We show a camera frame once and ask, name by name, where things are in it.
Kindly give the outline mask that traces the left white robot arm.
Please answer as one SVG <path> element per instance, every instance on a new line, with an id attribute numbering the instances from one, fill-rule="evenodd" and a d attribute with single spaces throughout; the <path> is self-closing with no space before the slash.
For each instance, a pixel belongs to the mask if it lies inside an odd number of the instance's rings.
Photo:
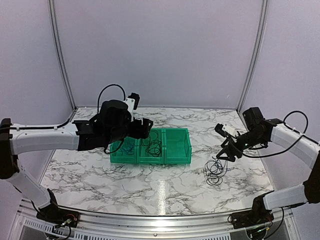
<path id="1" fill-rule="evenodd" d="M 124 142 L 125 138 L 146 139 L 153 121 L 136 119 L 140 96 L 137 93 L 124 95 L 122 100 L 97 100 L 96 114 L 89 120 L 75 120 L 59 125 L 14 124 L 10 118 L 0 123 L 0 178 L 11 183 L 20 193 L 33 202 L 40 216 L 58 223 L 63 219 L 54 193 L 43 187 L 18 162 L 22 153 L 47 150 L 90 151 Z"/>

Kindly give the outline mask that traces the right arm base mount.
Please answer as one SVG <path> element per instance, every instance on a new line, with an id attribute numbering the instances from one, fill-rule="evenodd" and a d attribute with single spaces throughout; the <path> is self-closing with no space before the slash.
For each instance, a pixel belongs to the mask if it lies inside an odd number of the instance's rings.
<path id="1" fill-rule="evenodd" d="M 227 221 L 233 225 L 234 229 L 248 228 L 274 220 L 274 215 L 270 210 L 255 212 L 253 209 L 231 213 Z"/>

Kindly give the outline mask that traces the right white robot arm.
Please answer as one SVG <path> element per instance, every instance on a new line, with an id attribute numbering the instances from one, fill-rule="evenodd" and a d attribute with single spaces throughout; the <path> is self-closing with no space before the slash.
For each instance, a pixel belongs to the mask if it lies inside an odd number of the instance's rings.
<path id="1" fill-rule="evenodd" d="M 269 143 L 282 147 L 282 151 L 268 154 L 275 157 L 291 153 L 311 170 L 303 183 L 254 198 L 252 207 L 231 215 L 232 223 L 244 225 L 246 221 L 258 224 L 272 218 L 272 210 L 283 207 L 299 207 L 320 202 L 320 143 L 290 127 L 284 119 L 266 119 L 259 107 L 250 107 L 243 112 L 247 132 L 240 133 L 228 124 L 218 123 L 214 130 L 225 138 L 216 155 L 219 160 L 235 162 L 245 156 L 246 150 L 267 148 Z"/>

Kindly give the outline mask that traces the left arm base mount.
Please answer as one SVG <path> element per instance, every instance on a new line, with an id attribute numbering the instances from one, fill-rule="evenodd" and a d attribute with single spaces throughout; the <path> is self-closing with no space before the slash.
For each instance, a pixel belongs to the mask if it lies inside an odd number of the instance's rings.
<path id="1" fill-rule="evenodd" d="M 80 213 L 69 209 L 63 209 L 60 207 L 48 206 L 37 210 L 36 217 L 46 222 L 54 223 L 61 226 L 64 222 L 68 221 L 66 225 L 76 228 L 78 225 Z"/>

